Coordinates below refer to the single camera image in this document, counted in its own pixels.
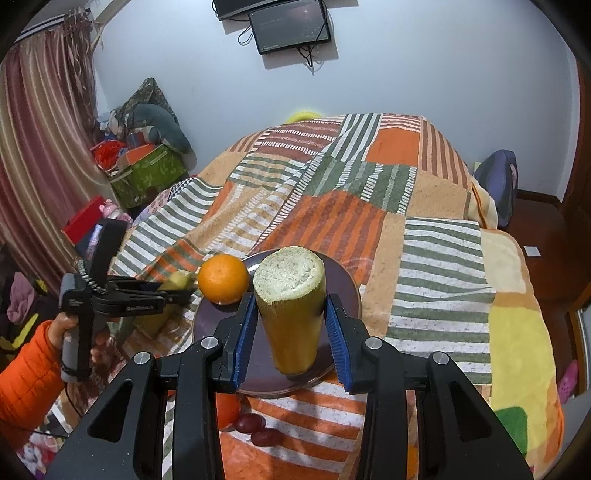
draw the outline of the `patchwork quilt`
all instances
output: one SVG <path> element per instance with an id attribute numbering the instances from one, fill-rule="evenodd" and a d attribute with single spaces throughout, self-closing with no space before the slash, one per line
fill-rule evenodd
<path id="1" fill-rule="evenodd" d="M 402 352 L 445 351 L 495 410 L 536 478 L 563 435 L 548 332 L 517 243 L 496 230 L 494 202 L 448 140 L 425 118 L 352 114 L 273 127 L 221 153 L 128 234 L 112 265 L 119 275 L 162 281 L 196 271 L 218 253 L 244 258 L 301 245 L 338 260 L 359 287 L 370 334 Z M 132 327 L 113 361 L 76 398 L 87 408 L 140 350 L 169 355 L 191 343 L 199 292 L 155 339 Z M 408 430 L 417 445 L 414 395 Z M 349 479 L 355 473 L 365 397 L 334 375 L 245 408 L 285 433 L 257 447 L 221 432 L 226 477 Z M 172 478 L 174 399 L 168 405 L 163 473 Z M 417 473 L 409 455 L 408 477 Z"/>

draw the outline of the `purple plate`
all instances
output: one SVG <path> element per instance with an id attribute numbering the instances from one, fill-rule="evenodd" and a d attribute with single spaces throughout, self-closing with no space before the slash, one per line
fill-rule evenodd
<path id="1" fill-rule="evenodd" d="M 251 276 L 249 291 L 254 291 L 252 279 L 263 258 L 271 255 L 275 250 L 260 252 L 244 259 Z M 349 272 L 326 255 L 316 253 L 324 262 L 326 272 L 326 292 L 339 295 L 347 315 L 361 318 L 361 298 L 359 290 Z M 220 320 L 236 313 L 238 303 L 233 305 L 214 305 L 207 299 L 203 299 L 195 313 L 193 320 L 193 340 L 200 341 L 204 337 L 213 335 Z M 240 393 L 251 397 L 271 398 L 289 395 L 291 392 L 316 382 L 333 369 L 333 358 L 330 350 L 329 336 L 326 327 L 322 324 L 320 340 L 318 342 L 318 355 L 314 364 L 304 373 L 295 376 L 285 376 L 273 365 L 271 349 L 267 343 L 267 336 L 262 325 L 261 317 L 256 326 L 254 343 L 252 345 L 251 359 L 246 372 L 246 380 L 242 384 Z"/>

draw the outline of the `purple backpack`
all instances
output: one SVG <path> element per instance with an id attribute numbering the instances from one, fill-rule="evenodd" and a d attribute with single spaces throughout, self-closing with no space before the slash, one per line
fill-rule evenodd
<path id="1" fill-rule="evenodd" d="M 506 227 L 513 215 L 517 197 L 519 175 L 515 154 L 510 150 L 494 152 L 479 165 L 474 172 L 474 178 L 494 199 L 499 215 L 499 227 Z"/>

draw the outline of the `pink shoe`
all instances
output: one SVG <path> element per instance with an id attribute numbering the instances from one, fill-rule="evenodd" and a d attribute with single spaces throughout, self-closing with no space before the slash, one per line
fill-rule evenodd
<path id="1" fill-rule="evenodd" d="M 566 372 L 564 372 L 564 375 L 558 384 L 558 397 L 560 398 L 560 403 L 566 403 L 566 401 L 573 394 L 574 388 L 577 386 L 578 381 L 579 364 L 576 360 L 573 360 L 571 363 L 569 363 L 568 367 L 566 368 Z"/>

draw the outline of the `baseboard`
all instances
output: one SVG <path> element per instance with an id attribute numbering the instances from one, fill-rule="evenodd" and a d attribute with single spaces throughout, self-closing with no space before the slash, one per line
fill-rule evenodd
<path id="1" fill-rule="evenodd" d="M 533 200 L 534 202 L 549 203 L 559 208 L 562 202 L 555 195 L 547 193 L 531 192 L 529 190 L 517 190 L 517 198 L 522 200 Z"/>

